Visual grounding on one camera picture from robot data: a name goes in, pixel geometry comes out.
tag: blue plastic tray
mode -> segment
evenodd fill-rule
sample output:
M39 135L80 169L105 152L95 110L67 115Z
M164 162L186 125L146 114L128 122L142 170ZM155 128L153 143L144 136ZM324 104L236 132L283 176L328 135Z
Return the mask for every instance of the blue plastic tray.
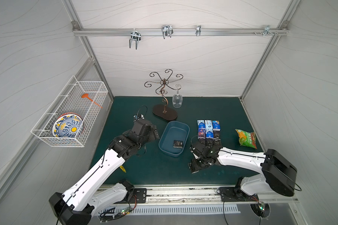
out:
M178 122L170 121L159 141L159 148L165 154L178 157L184 150L185 143L187 142L190 128L188 125ZM182 141L183 148L174 148L174 140Z

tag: orange spoon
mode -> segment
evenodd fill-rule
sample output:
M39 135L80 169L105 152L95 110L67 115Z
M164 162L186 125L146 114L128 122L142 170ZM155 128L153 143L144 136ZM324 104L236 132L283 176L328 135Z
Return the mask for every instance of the orange spoon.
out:
M90 101L92 101L92 102L94 102L91 98L89 98L89 94L88 93L85 93L85 94L83 94L82 96L81 96L82 98L87 98L87 99L89 99Z

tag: wall hook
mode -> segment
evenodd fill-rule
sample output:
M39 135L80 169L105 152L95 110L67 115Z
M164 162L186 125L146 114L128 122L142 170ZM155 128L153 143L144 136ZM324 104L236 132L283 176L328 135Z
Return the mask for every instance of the wall hook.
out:
M135 41L135 49L138 49L139 41L141 40L141 35L135 30L130 33L129 48L131 48L131 43Z
M196 32L195 32L195 35L198 37L198 36L200 36L200 31L201 31L201 25L198 25L197 27L196 27Z
M164 25L161 27L161 32L164 39L165 36L171 37L171 35L173 34L173 27L171 25Z

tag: small box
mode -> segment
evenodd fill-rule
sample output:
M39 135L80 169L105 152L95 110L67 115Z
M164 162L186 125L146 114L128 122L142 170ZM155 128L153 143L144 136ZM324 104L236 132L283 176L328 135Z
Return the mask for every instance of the small box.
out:
M213 120L212 124L213 124L213 130L220 130L219 120Z
M211 128L205 129L205 137L206 138L214 138L213 129L211 129Z
M197 120L198 121L198 128L205 128L204 120Z
M222 146L222 142L220 141L220 139L213 138L213 142L214 142L214 145Z
M214 145L213 138L205 139L205 146L212 147Z
M205 138L198 138L198 141L205 146Z
M178 141L178 140L174 140L173 147L174 148L183 148L183 142L182 141Z
M206 129L208 129L208 128L213 129L213 124L212 124L211 120L205 120L205 128Z
M219 130L214 130L213 129L213 136L216 139L220 139L220 131Z
M198 138L205 138L205 128L198 128Z

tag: decorative plate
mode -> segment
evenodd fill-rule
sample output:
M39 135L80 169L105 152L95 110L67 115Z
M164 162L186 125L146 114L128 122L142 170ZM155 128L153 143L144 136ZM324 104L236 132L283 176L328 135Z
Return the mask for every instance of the decorative plate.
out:
M65 113L61 115L53 125L54 137L75 137L77 132L81 132L82 119L78 114Z

